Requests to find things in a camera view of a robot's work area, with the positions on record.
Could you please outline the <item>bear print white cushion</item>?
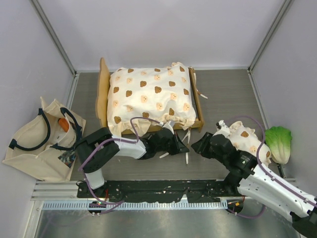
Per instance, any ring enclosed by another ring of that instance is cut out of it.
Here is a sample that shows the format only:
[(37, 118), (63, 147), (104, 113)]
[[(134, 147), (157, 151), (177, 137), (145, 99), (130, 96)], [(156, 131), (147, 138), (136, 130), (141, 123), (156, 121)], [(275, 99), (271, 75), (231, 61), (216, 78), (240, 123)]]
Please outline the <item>bear print white cushion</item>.
[(139, 139), (175, 121), (174, 132), (186, 131), (197, 118), (189, 67), (173, 63), (165, 68), (119, 68), (110, 73), (107, 124), (111, 134)]

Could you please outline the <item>wooden pet bed frame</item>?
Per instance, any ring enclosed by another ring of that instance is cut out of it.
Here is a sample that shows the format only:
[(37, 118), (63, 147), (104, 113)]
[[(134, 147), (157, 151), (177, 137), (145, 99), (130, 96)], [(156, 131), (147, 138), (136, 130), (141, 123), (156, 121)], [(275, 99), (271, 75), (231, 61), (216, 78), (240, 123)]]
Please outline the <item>wooden pet bed frame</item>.
[[(202, 131), (205, 124), (203, 110), (200, 102), (200, 93), (196, 86), (196, 75), (195, 70), (189, 67), (189, 76), (191, 82), (192, 96), (194, 97), (197, 118), (191, 128), (197, 128), (199, 132)], [(96, 97), (96, 117), (99, 119), (101, 127), (108, 127), (107, 124), (107, 104), (108, 104), (108, 94), (110, 88), (110, 70), (106, 65), (106, 60), (101, 57), (100, 59), (100, 70), (98, 77), (98, 87), (97, 87), (97, 97)]]

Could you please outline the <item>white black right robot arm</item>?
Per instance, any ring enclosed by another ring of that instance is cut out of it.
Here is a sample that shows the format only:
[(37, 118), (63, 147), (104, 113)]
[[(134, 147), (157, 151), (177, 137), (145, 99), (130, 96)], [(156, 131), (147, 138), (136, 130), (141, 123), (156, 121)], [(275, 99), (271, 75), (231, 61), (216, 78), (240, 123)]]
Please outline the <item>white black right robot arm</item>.
[(303, 236), (317, 236), (315, 196), (293, 186), (249, 152), (237, 150), (224, 135), (207, 132), (192, 148), (205, 158), (218, 160), (229, 170), (223, 184), (226, 194), (240, 193), (255, 199), (290, 221)]

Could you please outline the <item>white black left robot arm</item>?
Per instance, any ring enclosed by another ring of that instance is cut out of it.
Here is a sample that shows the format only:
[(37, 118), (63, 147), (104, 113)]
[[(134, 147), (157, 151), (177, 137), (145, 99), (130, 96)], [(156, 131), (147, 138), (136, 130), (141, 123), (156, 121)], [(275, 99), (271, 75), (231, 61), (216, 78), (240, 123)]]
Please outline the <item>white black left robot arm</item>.
[(188, 147), (172, 128), (163, 126), (148, 136), (128, 139), (111, 134), (103, 127), (82, 138), (75, 144), (75, 153), (81, 162), (85, 181), (79, 184), (79, 198), (99, 198), (106, 192), (106, 181), (102, 167), (113, 157), (123, 156), (137, 160), (153, 158), (156, 153), (168, 155), (188, 153)]

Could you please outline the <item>small bear print pillow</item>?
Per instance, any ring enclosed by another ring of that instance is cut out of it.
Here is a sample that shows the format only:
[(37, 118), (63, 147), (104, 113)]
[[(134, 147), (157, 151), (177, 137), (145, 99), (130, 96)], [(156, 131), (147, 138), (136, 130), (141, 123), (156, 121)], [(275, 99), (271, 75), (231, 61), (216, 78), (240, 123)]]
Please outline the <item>small bear print pillow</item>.
[[(249, 152), (256, 157), (261, 141), (256, 136), (255, 129), (244, 127), (241, 121), (236, 121), (229, 127), (229, 129), (230, 135), (228, 139), (232, 145), (237, 150)], [(259, 152), (260, 161), (268, 167), (268, 165), (271, 163), (271, 157), (272, 153), (269, 147), (263, 144)]]

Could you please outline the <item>green toy cabbage leaf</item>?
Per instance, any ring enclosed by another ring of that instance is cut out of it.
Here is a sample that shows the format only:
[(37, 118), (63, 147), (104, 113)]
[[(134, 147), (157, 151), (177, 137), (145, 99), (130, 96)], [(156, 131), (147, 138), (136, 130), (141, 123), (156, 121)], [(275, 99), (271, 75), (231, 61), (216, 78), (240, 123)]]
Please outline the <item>green toy cabbage leaf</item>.
[(273, 126), (265, 131), (265, 141), (277, 164), (287, 164), (291, 153), (291, 131), (282, 126)]

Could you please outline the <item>orange toy carrot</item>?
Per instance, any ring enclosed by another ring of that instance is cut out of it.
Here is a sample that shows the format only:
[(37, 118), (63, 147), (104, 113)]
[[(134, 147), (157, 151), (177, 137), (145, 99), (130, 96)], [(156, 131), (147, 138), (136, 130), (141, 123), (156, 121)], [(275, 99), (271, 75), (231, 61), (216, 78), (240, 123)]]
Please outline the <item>orange toy carrot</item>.
[(58, 124), (65, 132), (69, 131), (69, 123), (65, 118), (58, 119)]

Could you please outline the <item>beige canvas tote bag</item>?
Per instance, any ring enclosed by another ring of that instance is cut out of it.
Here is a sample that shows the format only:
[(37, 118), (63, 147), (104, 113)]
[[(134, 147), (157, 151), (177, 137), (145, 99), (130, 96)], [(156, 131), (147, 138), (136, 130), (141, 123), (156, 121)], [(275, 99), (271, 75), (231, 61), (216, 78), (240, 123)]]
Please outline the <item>beige canvas tote bag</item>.
[[(65, 118), (65, 132), (58, 119)], [(75, 144), (82, 136), (86, 120), (58, 100), (41, 99), (37, 116), (13, 136), (3, 164), (46, 182), (70, 181), (76, 160)]]

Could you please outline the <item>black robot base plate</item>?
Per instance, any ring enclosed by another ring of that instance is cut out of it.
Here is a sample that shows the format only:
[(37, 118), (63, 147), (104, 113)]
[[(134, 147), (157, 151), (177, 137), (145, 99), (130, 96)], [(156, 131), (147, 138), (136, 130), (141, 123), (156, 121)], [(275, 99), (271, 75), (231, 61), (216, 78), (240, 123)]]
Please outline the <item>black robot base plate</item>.
[(221, 197), (242, 197), (237, 187), (215, 179), (109, 180), (94, 190), (111, 203), (172, 203), (186, 195), (190, 203), (219, 202)]

